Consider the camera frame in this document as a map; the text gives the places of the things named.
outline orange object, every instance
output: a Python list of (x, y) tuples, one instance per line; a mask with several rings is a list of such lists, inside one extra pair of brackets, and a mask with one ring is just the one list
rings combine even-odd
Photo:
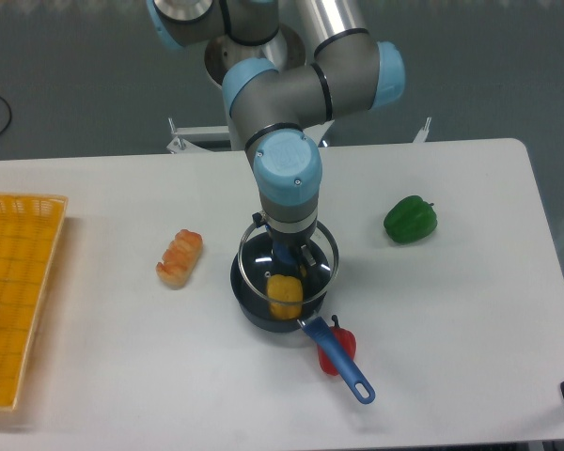
[(169, 286), (183, 287), (195, 268), (202, 250), (202, 237), (184, 228), (169, 243), (162, 257), (163, 263), (157, 263), (157, 274)]
[(0, 409), (17, 403), (67, 197), (0, 194)]

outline yellow object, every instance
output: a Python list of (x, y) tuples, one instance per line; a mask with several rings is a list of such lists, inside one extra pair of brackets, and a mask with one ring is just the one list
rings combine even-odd
[(290, 275), (276, 274), (267, 280), (266, 294), (282, 303), (270, 303), (270, 315), (275, 319), (294, 319), (301, 316), (303, 286)]
[(67, 197), (0, 194), (0, 409), (14, 409)]

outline blue joint cap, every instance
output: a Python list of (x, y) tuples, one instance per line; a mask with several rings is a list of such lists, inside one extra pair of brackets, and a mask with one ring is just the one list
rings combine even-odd
[(157, 12), (157, 8), (154, 6), (154, 0), (147, 0), (147, 8), (149, 9), (152, 24), (154, 25), (154, 29), (157, 30), (157, 34), (159, 35), (159, 39), (161, 39), (161, 43), (169, 50), (183, 49), (183, 46), (179, 45), (167, 32), (167, 29), (163, 26), (161, 17)]
[(371, 108), (396, 101), (405, 89), (405, 67), (399, 50), (390, 42), (378, 42), (378, 52), (380, 69), (376, 95)]
[(261, 194), (278, 205), (295, 207), (320, 189), (320, 152), (302, 132), (272, 132), (257, 147), (253, 173)]
[(268, 70), (275, 70), (277, 72), (274, 63), (269, 59), (248, 58), (232, 66), (226, 73), (224, 82), (222, 83), (222, 93), (224, 95), (226, 112), (229, 116), (232, 116), (232, 105), (236, 97), (241, 93), (248, 82)]

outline white table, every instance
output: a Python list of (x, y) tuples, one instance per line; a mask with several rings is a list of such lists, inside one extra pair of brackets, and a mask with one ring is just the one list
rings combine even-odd
[[(322, 314), (357, 337), (361, 405), (302, 333), (243, 316), (229, 285), (260, 209), (242, 153), (0, 162), (0, 191), (70, 198), (19, 410), (0, 450), (303, 450), (564, 438), (564, 283), (522, 144), (328, 148), (320, 219), (340, 249)], [(435, 203), (428, 239), (384, 215)], [(154, 266), (181, 228), (189, 285)]]

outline blue handle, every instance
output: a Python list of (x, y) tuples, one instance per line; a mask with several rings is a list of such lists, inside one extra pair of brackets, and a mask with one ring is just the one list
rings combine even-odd
[[(355, 395), (355, 397), (362, 404), (369, 404), (376, 397), (374, 388), (369, 384), (366, 376), (359, 370), (357, 365), (347, 351), (345, 351), (340, 343), (338, 343), (337, 338), (330, 331), (328, 324), (321, 317), (317, 317), (307, 324), (302, 324), (303, 331), (313, 339), (323, 351), (326, 353), (332, 365), (338, 371), (338, 374), (342, 376), (342, 379), (347, 382), (349, 388)], [(368, 392), (368, 397), (364, 397), (358, 390), (357, 385), (361, 384), (364, 389)]]

